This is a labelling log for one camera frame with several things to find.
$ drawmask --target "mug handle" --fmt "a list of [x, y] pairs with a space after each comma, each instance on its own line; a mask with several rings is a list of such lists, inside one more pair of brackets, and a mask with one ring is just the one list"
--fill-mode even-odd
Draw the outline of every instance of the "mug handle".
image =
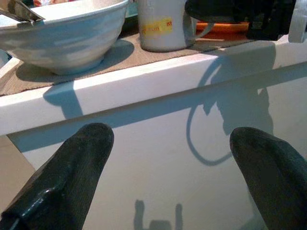
[[204, 37], [207, 33], [209, 33], [212, 30], [213, 27], [214, 27], [214, 23], [208, 23], [207, 27], [204, 28], [200, 34], [195, 35], [195, 38]]

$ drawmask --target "black object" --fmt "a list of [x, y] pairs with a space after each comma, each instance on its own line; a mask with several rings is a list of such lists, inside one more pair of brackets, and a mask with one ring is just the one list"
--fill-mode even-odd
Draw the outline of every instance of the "black object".
[[247, 38], [278, 40], [289, 33], [295, 0], [188, 0], [188, 15], [208, 23], [250, 22]]
[[81, 230], [113, 141], [98, 123], [67, 139], [2, 213], [0, 230]]
[[307, 229], [307, 163], [286, 141], [235, 129], [230, 148], [270, 230]]

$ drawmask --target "floor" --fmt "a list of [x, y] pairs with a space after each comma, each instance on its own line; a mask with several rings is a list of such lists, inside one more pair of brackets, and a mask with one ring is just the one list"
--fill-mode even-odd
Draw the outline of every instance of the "floor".
[[34, 168], [6, 137], [0, 137], [0, 213], [34, 173]]

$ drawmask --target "white table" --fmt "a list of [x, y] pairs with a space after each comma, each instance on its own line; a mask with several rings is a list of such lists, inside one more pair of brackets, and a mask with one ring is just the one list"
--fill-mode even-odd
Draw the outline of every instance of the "white table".
[[307, 157], [306, 62], [285, 36], [4, 96], [0, 135], [37, 169], [84, 124], [113, 127], [85, 230], [181, 230], [175, 213], [183, 230], [260, 230], [229, 135], [257, 127]]

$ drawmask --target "orange plate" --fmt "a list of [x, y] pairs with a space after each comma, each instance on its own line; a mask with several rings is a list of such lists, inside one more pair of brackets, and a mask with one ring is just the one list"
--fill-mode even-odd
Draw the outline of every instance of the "orange plate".
[[[197, 23], [197, 30], [203, 30], [208, 24], [207, 23]], [[213, 33], [244, 33], [248, 30], [248, 23], [216, 23], [212, 28]]]

